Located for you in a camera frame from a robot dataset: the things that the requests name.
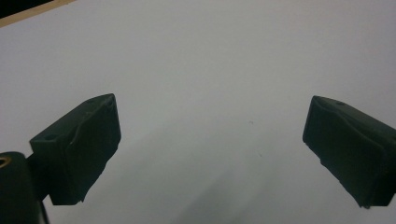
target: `wooden edge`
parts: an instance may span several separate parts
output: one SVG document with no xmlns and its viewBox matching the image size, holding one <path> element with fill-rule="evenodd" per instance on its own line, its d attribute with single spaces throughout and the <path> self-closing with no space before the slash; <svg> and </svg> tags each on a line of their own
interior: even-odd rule
<svg viewBox="0 0 396 224">
<path fill-rule="evenodd" d="M 3 19 L 0 19 L 0 28 L 3 26 L 10 25 L 11 23 L 21 21 L 21 20 L 33 17 L 35 15 L 41 14 L 41 13 L 51 10 L 53 8 L 69 4 L 74 1 L 76 1 L 76 0 L 53 0 L 46 4 L 40 5 L 38 7 L 32 7 L 32 8 L 26 9 L 24 11 L 15 13 L 13 15 L 4 17 Z"/>
</svg>

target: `white backdrop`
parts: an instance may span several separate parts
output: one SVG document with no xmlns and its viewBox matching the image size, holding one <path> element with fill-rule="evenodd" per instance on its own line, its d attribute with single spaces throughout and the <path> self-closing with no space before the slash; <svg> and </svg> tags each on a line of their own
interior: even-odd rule
<svg viewBox="0 0 396 224">
<path fill-rule="evenodd" d="M 78 0 L 0 29 L 0 151 L 117 97 L 119 150 L 51 223 L 394 223 L 302 141 L 311 97 L 396 127 L 396 1 Z"/>
</svg>

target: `screw hole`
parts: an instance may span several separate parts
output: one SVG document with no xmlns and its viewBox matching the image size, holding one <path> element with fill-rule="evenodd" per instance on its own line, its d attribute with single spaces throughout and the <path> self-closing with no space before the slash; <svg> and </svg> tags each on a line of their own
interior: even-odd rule
<svg viewBox="0 0 396 224">
<path fill-rule="evenodd" d="M 44 139 L 46 139 L 46 140 L 53 140 L 53 139 L 55 139 L 56 137 L 57 137 L 58 135 L 57 134 L 49 134 L 49 135 L 47 135 Z"/>
<path fill-rule="evenodd" d="M 0 168 L 7 166 L 11 162 L 10 157 L 0 157 Z"/>
</svg>

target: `black mechanical part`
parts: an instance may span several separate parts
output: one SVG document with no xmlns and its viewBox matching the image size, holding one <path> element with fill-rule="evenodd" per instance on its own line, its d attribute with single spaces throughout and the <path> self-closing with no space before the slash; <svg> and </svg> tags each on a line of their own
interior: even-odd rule
<svg viewBox="0 0 396 224">
<path fill-rule="evenodd" d="M 19 152 L 0 153 L 0 223 L 48 223 L 26 159 Z"/>
<path fill-rule="evenodd" d="M 120 142 L 114 94 L 91 98 L 39 133 L 28 158 L 39 200 L 48 194 L 54 205 L 84 198 Z"/>
<path fill-rule="evenodd" d="M 396 130 L 343 102 L 314 96 L 303 140 L 360 207 L 389 205 L 396 192 Z"/>
</svg>

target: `white surface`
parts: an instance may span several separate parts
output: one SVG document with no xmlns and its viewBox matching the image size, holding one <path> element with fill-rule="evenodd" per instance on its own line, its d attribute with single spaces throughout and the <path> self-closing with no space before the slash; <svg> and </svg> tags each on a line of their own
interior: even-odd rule
<svg viewBox="0 0 396 224">
<path fill-rule="evenodd" d="M 311 97 L 396 127 L 396 1 L 79 0 L 0 29 L 0 150 L 114 92 L 122 140 L 51 223 L 394 223 L 302 141 Z"/>
</svg>

